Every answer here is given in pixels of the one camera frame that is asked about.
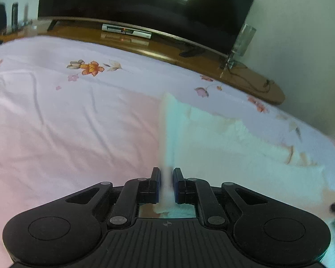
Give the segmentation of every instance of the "cable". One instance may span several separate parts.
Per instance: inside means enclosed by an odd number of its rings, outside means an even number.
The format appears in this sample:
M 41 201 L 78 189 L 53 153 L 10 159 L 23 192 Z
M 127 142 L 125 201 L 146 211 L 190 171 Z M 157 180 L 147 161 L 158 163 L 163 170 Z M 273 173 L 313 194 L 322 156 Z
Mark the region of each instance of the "cable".
M 247 67 L 244 65 L 244 67 L 235 67 L 235 68 L 246 69 Z M 243 76 L 241 76 L 241 75 L 239 75 L 239 74 L 237 74 L 237 73 L 233 73 L 233 72 L 231 72 L 231 69 L 230 69 L 230 67 L 228 66 L 228 64 L 226 64 L 225 69 L 228 69 L 228 72 L 229 72 L 231 75 L 235 75 L 235 76 L 238 76 L 239 78 L 242 78 L 246 83 L 249 84 L 249 86 L 250 86 L 253 90 L 255 90 L 255 91 L 257 91 L 257 92 L 261 92 L 261 93 L 266 94 L 266 93 L 268 93 L 268 92 L 270 91 L 270 85 L 271 85 L 270 82 L 272 82 L 271 80 L 267 80 L 267 82 L 264 84 L 265 87 L 268 87 L 268 89 L 267 89 L 267 90 L 263 90 L 263 91 L 261 91 L 261 90 L 259 90 L 258 88 L 256 88 L 254 85 L 252 85 L 252 83 L 251 83 L 248 79 L 246 79 L 245 77 L 243 77 Z

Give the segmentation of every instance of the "television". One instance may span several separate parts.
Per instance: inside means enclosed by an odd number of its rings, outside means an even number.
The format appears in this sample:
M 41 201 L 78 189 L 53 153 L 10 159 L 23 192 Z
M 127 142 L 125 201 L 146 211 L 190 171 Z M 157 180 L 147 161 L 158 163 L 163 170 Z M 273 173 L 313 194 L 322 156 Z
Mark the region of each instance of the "television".
M 38 17 L 101 19 L 170 36 L 224 56 L 253 0 L 40 0 Z

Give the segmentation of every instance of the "light green cloth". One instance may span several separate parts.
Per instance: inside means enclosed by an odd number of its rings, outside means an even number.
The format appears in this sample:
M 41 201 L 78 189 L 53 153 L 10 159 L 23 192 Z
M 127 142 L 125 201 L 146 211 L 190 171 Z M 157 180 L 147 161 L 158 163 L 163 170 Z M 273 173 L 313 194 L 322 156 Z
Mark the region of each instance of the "light green cloth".
M 155 212 L 169 212 L 169 218 L 193 214 L 174 203 L 172 170 L 180 167 L 185 178 L 205 179 L 211 186 L 235 182 L 327 222 L 334 219 L 328 208 L 335 193 L 325 183 L 324 167 L 304 153 L 265 142 L 249 133 L 242 121 L 201 111 L 170 94 L 160 111 L 162 186 Z

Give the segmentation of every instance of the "glossy wooden surface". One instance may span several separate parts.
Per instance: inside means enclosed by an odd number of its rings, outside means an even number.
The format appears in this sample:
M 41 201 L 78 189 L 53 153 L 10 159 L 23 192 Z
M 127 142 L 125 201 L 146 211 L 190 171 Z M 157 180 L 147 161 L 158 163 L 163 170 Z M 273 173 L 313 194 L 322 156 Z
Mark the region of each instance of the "glossy wooden surface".
M 265 77 L 242 65 L 233 67 L 231 71 L 221 69 L 221 58 L 215 53 L 205 51 L 203 54 L 194 57 L 184 58 L 179 56 L 179 53 L 187 50 L 187 46 L 183 42 L 176 42 L 171 38 L 163 38 L 153 34 L 149 40 L 130 35 L 105 32 L 100 29 L 101 24 L 85 25 L 84 23 L 80 23 L 77 26 L 72 21 L 66 24 L 58 24 L 52 30 L 47 31 L 49 24 L 50 21 L 36 21 L 33 25 L 26 26 L 17 33 L 7 35 L 1 32 L 0 40 L 7 42 L 22 37 L 49 35 L 102 44 L 196 71 L 258 97 L 270 104 L 279 105 L 285 100 L 285 96 L 277 84 L 265 86 Z

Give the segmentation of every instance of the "towel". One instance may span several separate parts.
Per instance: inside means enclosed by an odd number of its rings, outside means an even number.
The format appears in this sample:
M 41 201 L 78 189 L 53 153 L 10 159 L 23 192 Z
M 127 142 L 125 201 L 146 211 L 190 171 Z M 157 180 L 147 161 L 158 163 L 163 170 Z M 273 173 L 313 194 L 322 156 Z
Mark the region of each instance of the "towel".
M 329 206 L 335 192 L 324 179 L 324 166 L 293 146 L 273 145 L 252 135 L 241 120 L 194 108 L 165 94 L 160 108 L 159 156 L 162 170 L 160 203 L 163 217 L 193 217 L 190 205 L 174 202 L 172 171 L 211 186 L 235 182 L 248 189 L 306 210 L 331 223 Z

